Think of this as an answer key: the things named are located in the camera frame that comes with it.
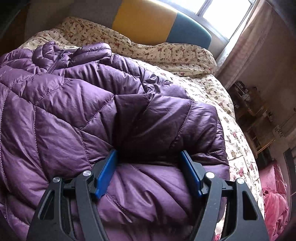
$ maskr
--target zipper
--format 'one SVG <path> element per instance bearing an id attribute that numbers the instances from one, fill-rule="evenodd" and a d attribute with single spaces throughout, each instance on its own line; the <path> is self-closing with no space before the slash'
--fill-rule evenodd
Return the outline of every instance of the zipper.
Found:
<path id="1" fill-rule="evenodd" d="M 57 58 L 57 60 L 54 62 L 54 64 L 49 68 L 49 70 L 47 71 L 48 74 L 51 74 L 55 67 L 57 66 L 57 64 L 60 62 L 60 60 L 63 58 L 64 56 L 64 51 L 65 50 L 62 50 L 61 54 L 59 55 L 59 57 Z"/>

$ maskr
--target window frame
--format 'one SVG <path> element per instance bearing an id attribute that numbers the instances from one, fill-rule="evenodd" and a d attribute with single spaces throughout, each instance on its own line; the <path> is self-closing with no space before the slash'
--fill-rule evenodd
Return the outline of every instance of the window frame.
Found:
<path id="1" fill-rule="evenodd" d="M 225 45 L 230 41 L 232 36 L 235 34 L 235 32 L 241 26 L 241 24 L 246 19 L 246 17 L 250 13 L 250 11 L 252 10 L 252 8 L 253 8 L 253 6 L 254 6 L 254 4 L 256 2 L 256 0 L 248 0 L 250 2 L 250 4 L 251 4 L 249 9 L 247 10 L 245 16 L 243 17 L 243 19 L 241 20 L 241 22 L 239 23 L 239 25 L 237 26 L 235 31 L 232 33 L 231 37 L 228 39 L 227 37 L 223 36 L 217 29 L 215 29 L 215 27 L 212 26 L 211 23 L 209 21 L 207 21 L 203 17 L 204 13 L 207 11 L 207 9 L 209 8 L 209 6 L 213 2 L 213 0 L 206 0 L 204 2 L 204 4 L 202 5 L 202 7 L 196 13 L 192 12 L 189 9 L 186 9 L 186 8 L 176 4 L 176 3 L 173 3 L 170 0 L 158 0 L 158 1 L 163 2 L 163 3 L 167 4 L 167 5 L 170 5 L 171 7 L 175 8 L 175 9 L 179 10 L 180 12 L 186 14 L 187 16 L 191 17 L 192 19 L 197 21 L 199 24 L 201 24 L 202 26 L 207 28 L 209 31 L 211 31 L 213 34 L 215 34 L 222 41 L 222 43 L 225 44 Z"/>

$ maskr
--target floral comforter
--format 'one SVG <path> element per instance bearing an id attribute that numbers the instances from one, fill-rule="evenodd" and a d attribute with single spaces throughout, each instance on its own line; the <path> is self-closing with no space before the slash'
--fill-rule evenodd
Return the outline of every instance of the floral comforter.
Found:
<path id="1" fill-rule="evenodd" d="M 235 122 L 230 96 L 214 77 L 216 62 L 208 50 L 188 44 L 136 44 L 114 30 L 75 17 L 66 18 L 54 29 L 37 33 L 20 48 L 35 49 L 51 40 L 63 48 L 78 48 L 96 42 L 108 43 L 113 53 L 130 57 L 156 75 L 171 79 L 185 88 L 194 100 L 215 106 L 224 130 L 230 180 L 238 177 L 245 179 L 264 216 L 261 183 L 254 156 Z M 216 226 L 215 240 L 220 238 L 223 223 L 224 218 Z"/>

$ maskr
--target silver screw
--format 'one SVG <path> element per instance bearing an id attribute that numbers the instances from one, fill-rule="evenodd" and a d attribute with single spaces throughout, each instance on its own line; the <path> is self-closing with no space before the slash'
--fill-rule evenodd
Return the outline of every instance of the silver screw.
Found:
<path id="1" fill-rule="evenodd" d="M 60 179 L 59 177 L 54 177 L 54 178 L 52 179 L 52 181 L 53 181 L 54 183 L 58 183 L 60 180 L 61 180 L 61 179 Z"/>
<path id="2" fill-rule="evenodd" d="M 91 171 L 90 171 L 90 170 L 86 170 L 86 171 L 83 172 L 83 175 L 84 175 L 85 177 L 88 177 L 88 176 L 91 175 Z"/>
<path id="3" fill-rule="evenodd" d="M 242 178 L 238 178 L 238 179 L 237 179 L 237 183 L 239 183 L 239 184 L 243 184 L 243 183 L 244 183 L 244 179 L 242 179 Z"/>
<path id="4" fill-rule="evenodd" d="M 205 175 L 207 178 L 214 178 L 215 177 L 215 174 L 212 172 L 207 172 Z"/>

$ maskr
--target window pane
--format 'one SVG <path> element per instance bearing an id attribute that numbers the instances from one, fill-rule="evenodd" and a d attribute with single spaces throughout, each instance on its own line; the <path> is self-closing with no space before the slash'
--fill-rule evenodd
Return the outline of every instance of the window pane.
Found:
<path id="1" fill-rule="evenodd" d="M 247 13 L 248 0 L 213 0 L 203 17 L 226 38 L 230 38 Z"/>
<path id="2" fill-rule="evenodd" d="M 183 8 L 197 13 L 206 0 L 171 0 L 171 2 L 180 5 Z"/>

